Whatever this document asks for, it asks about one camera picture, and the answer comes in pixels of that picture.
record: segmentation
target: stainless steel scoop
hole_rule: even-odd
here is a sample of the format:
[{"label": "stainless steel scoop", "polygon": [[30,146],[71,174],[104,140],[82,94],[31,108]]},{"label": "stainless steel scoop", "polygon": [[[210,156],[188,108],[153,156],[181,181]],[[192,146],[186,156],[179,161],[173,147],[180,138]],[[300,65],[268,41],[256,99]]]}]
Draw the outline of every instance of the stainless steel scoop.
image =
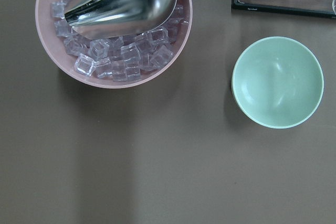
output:
[{"label": "stainless steel scoop", "polygon": [[176,0],[73,0],[65,19],[89,39],[142,33],[166,21]]}]

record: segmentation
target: tabletop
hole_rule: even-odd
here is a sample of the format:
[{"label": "tabletop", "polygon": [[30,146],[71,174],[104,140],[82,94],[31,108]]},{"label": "tabletop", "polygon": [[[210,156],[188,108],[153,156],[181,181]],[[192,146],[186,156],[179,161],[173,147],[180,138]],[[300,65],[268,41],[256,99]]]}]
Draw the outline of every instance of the tabletop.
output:
[{"label": "tabletop", "polygon": [[[336,223],[336,23],[193,0],[178,59],[137,87],[72,79],[50,60],[35,0],[0,0],[0,223]],[[306,45],[324,95],[275,130],[235,104],[230,79],[253,42]]]}]

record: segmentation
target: mint green bowl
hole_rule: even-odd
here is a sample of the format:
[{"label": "mint green bowl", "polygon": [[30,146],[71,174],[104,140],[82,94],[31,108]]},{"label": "mint green bowl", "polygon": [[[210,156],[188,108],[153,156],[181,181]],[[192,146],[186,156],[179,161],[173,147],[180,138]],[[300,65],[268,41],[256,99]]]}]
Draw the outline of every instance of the mint green bowl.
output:
[{"label": "mint green bowl", "polygon": [[241,110],[270,128],[294,127],[307,120],[323,95],[323,73],[314,54],[285,37],[250,45],[238,58],[232,92]]}]

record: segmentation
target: bowl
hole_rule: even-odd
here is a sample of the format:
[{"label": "bowl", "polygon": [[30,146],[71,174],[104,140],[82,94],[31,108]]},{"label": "bowl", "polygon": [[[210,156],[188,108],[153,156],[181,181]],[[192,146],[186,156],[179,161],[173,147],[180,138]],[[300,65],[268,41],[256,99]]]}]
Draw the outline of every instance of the bowl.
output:
[{"label": "bowl", "polygon": [[177,35],[177,40],[173,44],[173,59],[162,69],[142,73],[140,80],[136,81],[124,81],[124,82],[114,82],[111,79],[98,79],[94,75],[86,77],[81,75],[74,70],[74,63],[77,57],[70,56],[65,52],[63,45],[63,40],[56,37],[54,29],[54,21],[50,14],[50,4],[52,2],[59,0],[36,0],[35,6],[35,21],[41,43],[48,53],[51,60],[65,73],[75,78],[78,81],[86,83],[91,86],[109,89],[119,89],[128,88],[132,86],[137,86],[148,82],[158,75],[162,74],[167,68],[169,68],[173,62],[178,58],[182,49],[184,48],[192,25],[192,0],[177,0],[178,4],[184,6],[184,24],[180,26]]},{"label": "bowl", "polygon": [[238,58],[232,92],[240,109],[263,126],[296,126],[317,109],[323,73],[314,54],[286,37],[268,37],[250,45]]}]

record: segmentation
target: ice scoop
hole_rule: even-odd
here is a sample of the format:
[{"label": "ice scoop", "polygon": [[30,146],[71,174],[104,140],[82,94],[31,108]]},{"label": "ice scoop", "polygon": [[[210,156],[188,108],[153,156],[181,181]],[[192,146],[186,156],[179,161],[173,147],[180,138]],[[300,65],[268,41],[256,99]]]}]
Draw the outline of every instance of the ice scoop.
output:
[{"label": "ice scoop", "polygon": [[89,39],[139,34],[164,23],[175,4],[176,0],[72,0],[65,19]]}]

